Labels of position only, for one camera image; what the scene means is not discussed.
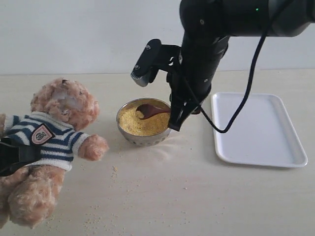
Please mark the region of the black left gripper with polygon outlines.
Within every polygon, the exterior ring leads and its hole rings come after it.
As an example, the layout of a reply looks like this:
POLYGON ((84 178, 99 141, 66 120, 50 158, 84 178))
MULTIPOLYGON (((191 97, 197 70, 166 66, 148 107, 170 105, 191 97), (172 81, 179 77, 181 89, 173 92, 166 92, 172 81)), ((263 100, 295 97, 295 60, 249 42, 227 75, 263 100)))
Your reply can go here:
POLYGON ((11 138, 0 141, 0 176, 6 177, 21 167, 41 158, 40 148, 19 143, 11 138))

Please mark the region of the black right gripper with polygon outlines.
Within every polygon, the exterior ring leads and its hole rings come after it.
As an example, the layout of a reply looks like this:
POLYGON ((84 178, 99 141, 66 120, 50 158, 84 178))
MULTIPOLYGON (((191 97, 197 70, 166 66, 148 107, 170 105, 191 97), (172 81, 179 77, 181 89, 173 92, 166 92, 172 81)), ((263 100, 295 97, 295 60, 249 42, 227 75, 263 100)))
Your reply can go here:
POLYGON ((170 79, 170 129, 180 131, 190 115, 201 113, 200 106, 211 91, 212 79, 228 49, 228 42, 228 36, 212 39, 183 37, 176 72, 170 79))

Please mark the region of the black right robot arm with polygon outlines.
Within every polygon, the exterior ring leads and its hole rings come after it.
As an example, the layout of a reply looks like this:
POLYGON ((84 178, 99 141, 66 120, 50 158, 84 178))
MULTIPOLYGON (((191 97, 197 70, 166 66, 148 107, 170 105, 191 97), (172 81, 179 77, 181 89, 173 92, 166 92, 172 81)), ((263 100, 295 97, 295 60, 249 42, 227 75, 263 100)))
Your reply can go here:
POLYGON ((169 79, 168 126, 176 131, 189 115, 201 111, 231 37, 259 37, 239 105, 243 108, 265 39, 299 35, 315 21, 315 3, 312 0, 183 0, 179 13, 184 36, 169 79))

